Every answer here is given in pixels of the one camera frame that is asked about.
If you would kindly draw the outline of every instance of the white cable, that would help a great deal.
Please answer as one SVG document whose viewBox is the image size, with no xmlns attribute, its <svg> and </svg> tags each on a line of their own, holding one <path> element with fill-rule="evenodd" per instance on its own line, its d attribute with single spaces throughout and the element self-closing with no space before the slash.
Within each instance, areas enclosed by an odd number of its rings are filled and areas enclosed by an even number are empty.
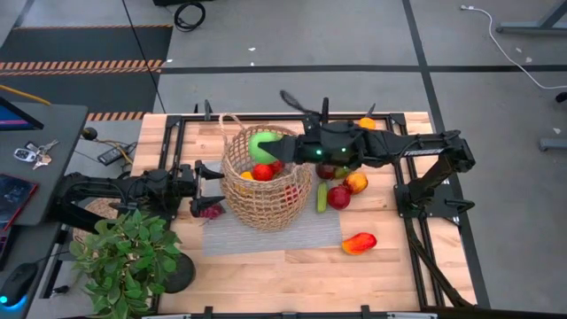
<svg viewBox="0 0 567 319">
<path fill-rule="evenodd" d="M 556 87 L 547 87 L 547 86 L 543 86 L 541 85 L 536 79 L 533 78 L 533 76 L 531 74 L 529 74 L 522 66 L 520 66 L 516 61 L 514 61 L 512 58 L 510 58 L 508 56 L 508 54 L 506 54 L 506 52 L 504 51 L 504 49 L 500 46 L 500 44 L 498 43 L 498 41 L 496 41 L 496 39 L 494 38 L 493 35 L 493 16 L 490 15 L 490 13 L 482 10 L 482 9 L 478 9 L 473 7 L 472 5 L 467 6 L 467 5 L 461 5 L 461 10 L 469 10 L 469 11 L 476 11 L 476 12 L 482 12 L 484 13 L 486 16 L 488 16 L 488 19 L 490 19 L 490 24 L 488 25 L 488 34 L 490 35 L 490 38 L 493 39 L 494 44 L 496 44 L 496 46 L 498 47 L 498 49 L 500 49 L 500 52 L 502 52 L 502 54 L 504 55 L 504 57 L 506 57 L 508 59 L 508 61 L 512 62 L 515 66 L 519 67 L 520 70 L 524 71 L 524 73 L 530 77 L 530 79 L 532 79 L 532 81 L 539 86 L 542 89 L 567 89 L 567 85 L 561 85 L 561 86 L 556 86 Z"/>
</svg>

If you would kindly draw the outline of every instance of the green apple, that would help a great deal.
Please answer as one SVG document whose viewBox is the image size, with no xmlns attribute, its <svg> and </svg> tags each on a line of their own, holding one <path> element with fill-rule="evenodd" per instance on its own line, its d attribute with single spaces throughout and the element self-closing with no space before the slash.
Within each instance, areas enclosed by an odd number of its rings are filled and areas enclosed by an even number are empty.
<svg viewBox="0 0 567 319">
<path fill-rule="evenodd" d="M 272 154 L 262 150 L 258 143 L 278 141 L 281 137 L 273 132 L 260 132 L 250 137 L 248 141 L 248 152 L 253 160 L 260 164 L 271 164 L 277 159 Z"/>
</svg>

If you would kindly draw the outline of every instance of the monitor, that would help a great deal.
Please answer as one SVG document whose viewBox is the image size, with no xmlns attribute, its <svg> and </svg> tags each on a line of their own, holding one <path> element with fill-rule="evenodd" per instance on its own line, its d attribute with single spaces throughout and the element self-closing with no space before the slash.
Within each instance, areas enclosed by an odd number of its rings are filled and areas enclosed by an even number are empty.
<svg viewBox="0 0 567 319">
<path fill-rule="evenodd" d="M 42 129 L 43 124 L 0 97 L 0 130 Z"/>
</svg>

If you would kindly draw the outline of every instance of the red apple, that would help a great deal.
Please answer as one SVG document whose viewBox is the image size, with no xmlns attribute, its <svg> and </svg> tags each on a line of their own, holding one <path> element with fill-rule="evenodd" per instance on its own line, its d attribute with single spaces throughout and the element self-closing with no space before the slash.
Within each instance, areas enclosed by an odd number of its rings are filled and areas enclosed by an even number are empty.
<svg viewBox="0 0 567 319">
<path fill-rule="evenodd" d="M 327 202 L 337 210 L 345 209 L 351 202 L 351 192 L 343 185 L 333 187 L 327 193 Z"/>
<path fill-rule="evenodd" d="M 215 219 L 222 214 L 224 214 L 224 208 L 222 208 L 221 204 L 214 204 L 200 211 L 199 217 Z"/>
<path fill-rule="evenodd" d="M 335 177 L 335 167 L 332 165 L 315 165 L 315 172 L 322 179 L 333 179 Z"/>
<path fill-rule="evenodd" d="M 284 170 L 285 164 L 281 160 L 277 160 L 272 164 L 269 164 L 269 166 L 272 168 L 274 174 L 278 174 Z"/>
<path fill-rule="evenodd" d="M 274 171 L 269 165 L 266 164 L 256 164 L 252 169 L 252 177 L 256 181 L 267 182 L 274 178 Z"/>
</svg>

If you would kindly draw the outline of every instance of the wicker basket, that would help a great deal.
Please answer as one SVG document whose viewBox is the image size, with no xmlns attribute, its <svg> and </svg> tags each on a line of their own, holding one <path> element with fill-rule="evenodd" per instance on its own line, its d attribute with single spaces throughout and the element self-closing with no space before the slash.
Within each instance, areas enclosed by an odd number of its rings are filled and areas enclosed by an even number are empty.
<svg viewBox="0 0 567 319">
<path fill-rule="evenodd" d="M 229 142 L 224 130 L 223 119 L 231 117 L 241 128 Z M 311 191 L 311 172 L 307 166 L 286 164 L 283 172 L 274 180 L 258 182 L 247 180 L 240 175 L 252 171 L 256 162 L 248 153 L 248 141 L 258 132 L 270 131 L 278 135 L 297 135 L 295 132 L 274 125 L 258 125 L 250 128 L 234 114 L 221 114 L 219 118 L 224 138 L 222 154 L 221 189 L 226 202 L 242 223 L 258 230 L 282 230 L 298 217 Z"/>
</svg>

